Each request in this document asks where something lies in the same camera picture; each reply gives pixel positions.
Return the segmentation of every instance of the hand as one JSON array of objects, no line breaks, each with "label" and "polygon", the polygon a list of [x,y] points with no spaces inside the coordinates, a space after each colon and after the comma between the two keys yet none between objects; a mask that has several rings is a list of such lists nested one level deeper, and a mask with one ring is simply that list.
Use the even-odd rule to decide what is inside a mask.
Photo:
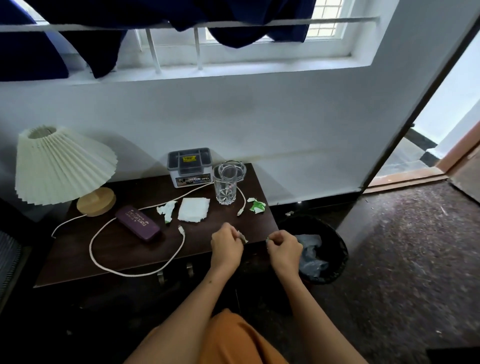
[{"label": "hand", "polygon": [[272,232],[268,236],[267,250],[272,267],[279,279],[299,276],[303,246],[295,236],[285,230]]},{"label": "hand", "polygon": [[226,282],[240,265],[243,244],[239,233],[226,222],[219,231],[212,234],[211,244],[213,253],[210,270],[219,274]]}]

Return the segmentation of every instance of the windowsill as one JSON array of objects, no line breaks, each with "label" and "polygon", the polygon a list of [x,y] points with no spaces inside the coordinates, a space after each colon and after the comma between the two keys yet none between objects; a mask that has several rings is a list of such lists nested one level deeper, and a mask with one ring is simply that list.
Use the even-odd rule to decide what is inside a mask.
[{"label": "windowsill", "polygon": [[361,62],[354,57],[342,57],[319,60],[206,64],[201,71],[197,69],[196,65],[162,67],[161,73],[155,73],[155,68],[153,67],[145,67],[117,70],[101,79],[95,79],[89,70],[84,70],[71,71],[69,78],[58,80],[0,82],[0,87],[12,85],[87,85],[113,82],[233,76],[241,74],[332,70],[365,67],[368,65],[370,65],[368,62]]}]

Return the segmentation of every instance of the gray plastic container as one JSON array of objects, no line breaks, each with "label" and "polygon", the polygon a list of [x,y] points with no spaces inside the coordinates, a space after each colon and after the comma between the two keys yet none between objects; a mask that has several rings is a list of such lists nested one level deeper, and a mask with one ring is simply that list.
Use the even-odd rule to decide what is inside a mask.
[{"label": "gray plastic container", "polygon": [[210,183],[212,155],[209,148],[177,150],[168,154],[167,169],[175,188]]}]

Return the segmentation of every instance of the dark blue curtain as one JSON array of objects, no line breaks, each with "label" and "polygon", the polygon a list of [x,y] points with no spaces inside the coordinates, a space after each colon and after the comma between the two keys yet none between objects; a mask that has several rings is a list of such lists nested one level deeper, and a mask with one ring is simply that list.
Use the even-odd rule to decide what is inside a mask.
[{"label": "dark blue curtain", "polygon": [[[273,19],[310,18],[315,0],[26,0],[52,24],[145,28],[169,21],[183,31],[209,21],[266,24]],[[212,28],[223,45],[244,47],[268,35],[276,41],[303,42],[307,25]],[[95,77],[110,72],[125,31],[62,32],[89,64]]]},{"label": "dark blue curtain", "polygon": [[[0,0],[0,24],[35,24],[11,0]],[[0,33],[0,81],[67,78],[68,70],[45,33]]]}]

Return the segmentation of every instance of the black trash can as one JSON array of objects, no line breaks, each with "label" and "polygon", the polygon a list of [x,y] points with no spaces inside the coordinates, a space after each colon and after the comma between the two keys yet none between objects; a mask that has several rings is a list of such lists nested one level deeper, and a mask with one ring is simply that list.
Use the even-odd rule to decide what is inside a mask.
[{"label": "black trash can", "polygon": [[318,234],[322,238],[322,245],[315,248],[316,256],[328,262],[328,267],[321,271],[318,278],[307,277],[299,272],[304,281],[312,284],[328,284],[340,277],[347,264],[348,250],[334,228],[311,215],[290,216],[281,221],[278,228],[292,235]]}]

